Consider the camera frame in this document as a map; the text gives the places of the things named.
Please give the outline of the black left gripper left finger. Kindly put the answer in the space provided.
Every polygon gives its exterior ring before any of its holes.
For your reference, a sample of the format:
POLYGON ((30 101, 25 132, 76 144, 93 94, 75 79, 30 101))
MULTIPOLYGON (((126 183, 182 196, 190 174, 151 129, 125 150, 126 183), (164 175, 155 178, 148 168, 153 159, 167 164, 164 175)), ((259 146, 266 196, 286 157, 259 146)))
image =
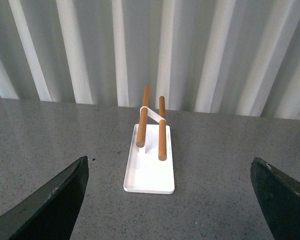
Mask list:
POLYGON ((88 179, 83 156, 0 216, 0 240, 70 239, 88 179))

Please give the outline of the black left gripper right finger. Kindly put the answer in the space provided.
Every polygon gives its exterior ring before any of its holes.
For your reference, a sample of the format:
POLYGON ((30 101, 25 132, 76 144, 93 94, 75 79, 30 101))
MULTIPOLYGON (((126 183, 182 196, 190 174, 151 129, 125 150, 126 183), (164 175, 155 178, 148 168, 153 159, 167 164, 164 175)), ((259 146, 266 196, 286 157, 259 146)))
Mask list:
POLYGON ((274 239, 300 240, 300 182, 259 157, 250 179, 274 239))

